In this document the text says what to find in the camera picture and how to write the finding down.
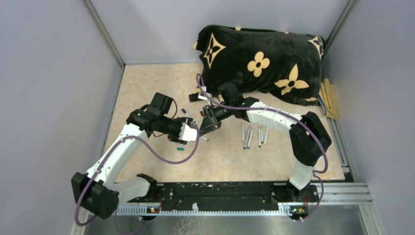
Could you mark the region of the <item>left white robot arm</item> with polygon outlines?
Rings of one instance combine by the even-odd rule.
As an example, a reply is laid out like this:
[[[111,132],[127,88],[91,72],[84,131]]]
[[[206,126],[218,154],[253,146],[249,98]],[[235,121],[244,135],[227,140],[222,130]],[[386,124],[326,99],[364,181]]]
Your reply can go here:
[[[101,219],[107,219],[121,203],[137,198],[152,202],[157,198],[157,180],[146,174],[138,174],[129,181],[116,182],[121,170],[140,146],[145,146],[156,158],[168,164],[178,165],[190,159],[167,160],[157,154],[147,142],[154,132],[160,132],[171,142],[199,143],[200,132],[194,119],[166,117],[175,102],[171,97],[155,93],[150,104],[129,114],[120,134],[105,154],[85,173],[77,172],[73,175],[71,186],[76,202],[75,221],[78,225],[85,225],[78,218],[81,208]]]

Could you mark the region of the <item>barcode white blue pen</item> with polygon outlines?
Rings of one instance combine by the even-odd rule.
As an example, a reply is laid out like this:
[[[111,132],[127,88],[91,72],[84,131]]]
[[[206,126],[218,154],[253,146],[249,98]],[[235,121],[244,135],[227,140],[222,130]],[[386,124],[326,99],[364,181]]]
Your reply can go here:
[[[243,143],[243,149],[244,150],[247,149],[247,146],[248,146],[248,142],[249,142],[249,139],[250,139],[250,131],[251,131],[251,128],[248,127],[248,130],[245,134],[245,140],[244,140],[244,143]]]

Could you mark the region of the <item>yellow capped white marker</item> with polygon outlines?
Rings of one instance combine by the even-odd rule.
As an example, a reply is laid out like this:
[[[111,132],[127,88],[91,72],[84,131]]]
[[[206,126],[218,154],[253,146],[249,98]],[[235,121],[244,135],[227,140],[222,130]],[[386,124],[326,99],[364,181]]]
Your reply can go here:
[[[268,135],[269,135],[269,127],[266,127],[265,134],[264,134],[264,144],[267,143]]]

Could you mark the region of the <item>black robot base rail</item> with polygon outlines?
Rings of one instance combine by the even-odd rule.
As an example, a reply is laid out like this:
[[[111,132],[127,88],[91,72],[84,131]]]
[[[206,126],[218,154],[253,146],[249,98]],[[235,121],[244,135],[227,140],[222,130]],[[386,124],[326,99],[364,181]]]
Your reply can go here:
[[[131,203],[154,204],[162,211],[189,211],[193,204],[208,212],[276,211],[279,203],[301,206],[319,199],[317,187],[298,190],[287,181],[158,183],[149,195],[131,199]]]

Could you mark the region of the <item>white marker blue text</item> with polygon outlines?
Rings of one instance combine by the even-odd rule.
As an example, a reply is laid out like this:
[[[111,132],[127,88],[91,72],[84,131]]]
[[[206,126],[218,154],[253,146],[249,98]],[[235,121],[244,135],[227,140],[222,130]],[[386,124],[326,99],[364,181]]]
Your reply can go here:
[[[264,135],[263,135],[263,127],[261,126],[260,127],[260,142],[261,142],[261,144],[263,144],[264,143]]]

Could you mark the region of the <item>green capped white marker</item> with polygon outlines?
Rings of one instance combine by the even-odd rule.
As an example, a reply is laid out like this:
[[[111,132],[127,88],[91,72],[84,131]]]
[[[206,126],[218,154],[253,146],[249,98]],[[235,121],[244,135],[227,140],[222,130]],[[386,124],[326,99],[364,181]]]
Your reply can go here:
[[[252,142],[252,136],[253,136],[253,128],[251,127],[249,130],[248,140],[246,142],[246,149],[250,149],[251,142]]]

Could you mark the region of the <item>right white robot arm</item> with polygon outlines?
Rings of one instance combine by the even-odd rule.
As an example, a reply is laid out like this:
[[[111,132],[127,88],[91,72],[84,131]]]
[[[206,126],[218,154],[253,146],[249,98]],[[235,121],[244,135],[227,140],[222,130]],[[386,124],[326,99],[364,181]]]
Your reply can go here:
[[[211,133],[221,127],[221,122],[231,116],[246,122],[266,126],[287,135],[291,140],[293,154],[296,158],[293,173],[289,178],[290,186],[287,196],[294,202],[301,201],[306,195],[306,187],[312,180],[319,158],[324,159],[325,173],[328,169],[326,152],[332,144],[331,137],[320,118],[313,112],[305,115],[291,114],[273,108],[257,98],[244,98],[232,82],[220,86],[219,91],[224,101],[219,103],[206,92],[203,81],[198,88],[212,104],[203,107],[201,135]]]

